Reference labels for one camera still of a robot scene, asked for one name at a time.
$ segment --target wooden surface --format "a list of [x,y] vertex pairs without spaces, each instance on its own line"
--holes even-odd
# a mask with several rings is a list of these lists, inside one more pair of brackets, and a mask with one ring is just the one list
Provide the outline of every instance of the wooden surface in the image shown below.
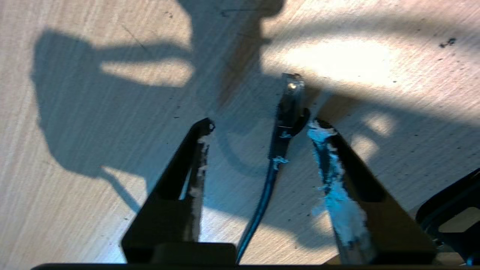
[[[207,116],[201,238],[236,243],[282,72],[415,207],[479,166],[479,24],[477,0],[1,0],[0,268],[122,262],[147,190]],[[336,254],[310,145],[292,141],[243,263]]]

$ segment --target white paint chip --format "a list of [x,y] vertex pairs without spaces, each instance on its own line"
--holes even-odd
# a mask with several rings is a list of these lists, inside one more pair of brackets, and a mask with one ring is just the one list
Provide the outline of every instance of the white paint chip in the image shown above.
[[281,157],[281,156],[278,156],[278,157],[276,157],[276,158],[273,158],[272,161],[273,161],[273,169],[274,169],[275,171],[278,171],[278,165],[279,165],[280,163],[282,163],[282,164],[288,163],[288,159],[283,158],[283,157]]

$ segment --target dark spot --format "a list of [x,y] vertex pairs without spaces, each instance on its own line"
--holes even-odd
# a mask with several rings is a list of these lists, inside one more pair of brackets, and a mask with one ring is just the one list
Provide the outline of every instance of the dark spot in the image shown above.
[[455,37],[451,37],[447,42],[445,42],[445,43],[440,43],[439,46],[440,46],[441,48],[445,48],[447,45],[452,46],[452,45],[455,44],[455,43],[456,43],[456,38],[455,38]]

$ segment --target black cable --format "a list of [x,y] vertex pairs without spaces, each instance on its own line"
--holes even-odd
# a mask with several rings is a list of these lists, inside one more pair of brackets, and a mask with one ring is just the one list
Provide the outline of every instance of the black cable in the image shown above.
[[243,231],[243,235],[240,238],[240,241],[238,244],[237,260],[236,260],[237,264],[240,263],[243,253],[245,253],[245,250],[247,249],[247,246],[250,243],[250,240],[255,234],[255,231],[257,230],[258,225],[260,225],[260,222],[262,221],[265,211],[267,210],[268,202],[270,201],[270,198],[272,197],[272,194],[273,194],[276,175],[278,174],[277,166],[278,165],[275,165],[275,162],[273,161],[273,159],[270,159],[270,164],[268,165],[268,173],[265,179],[264,190],[262,192],[262,195],[260,196],[257,209],[255,210],[255,213],[253,214],[253,217],[250,220],[250,222],[248,222],[247,227],[245,227],[245,230]]
[[255,231],[260,225],[262,218],[264,217],[265,211],[268,207],[268,202],[273,194],[273,188],[276,181],[276,176],[278,174],[278,162],[275,162],[276,159],[284,159],[287,154],[287,148],[290,140],[295,136],[303,127],[307,124],[308,119],[310,118],[310,111],[307,108],[303,109],[302,115],[297,119],[293,128],[285,128],[276,124],[275,129],[272,133],[272,142],[270,145],[269,159],[270,163],[268,165],[267,177],[265,179],[264,190],[260,196],[257,208],[253,214],[252,219],[248,222],[247,227],[243,231],[243,234],[240,238],[239,244],[237,246],[237,265],[240,263],[240,260],[247,249],[250,240],[255,234]]

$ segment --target scratch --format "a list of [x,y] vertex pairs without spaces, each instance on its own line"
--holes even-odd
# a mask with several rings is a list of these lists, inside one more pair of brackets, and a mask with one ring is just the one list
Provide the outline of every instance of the scratch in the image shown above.
[[142,47],[142,49],[144,49],[146,53],[150,54],[147,48],[133,35],[133,33],[130,30],[128,30],[128,28],[125,25],[121,25],[121,27],[123,27],[123,29],[125,29],[125,31],[127,31],[127,33],[130,34],[130,36],[138,43],[138,45],[140,45],[140,47]]
[[248,38],[251,38],[251,39],[256,39],[255,37],[252,37],[252,36],[244,34],[244,33],[237,33],[237,35],[241,36],[241,37],[248,37]]
[[269,11],[269,9],[226,9],[226,10],[221,10],[220,15],[222,17],[228,17],[227,12],[235,12],[235,11]]

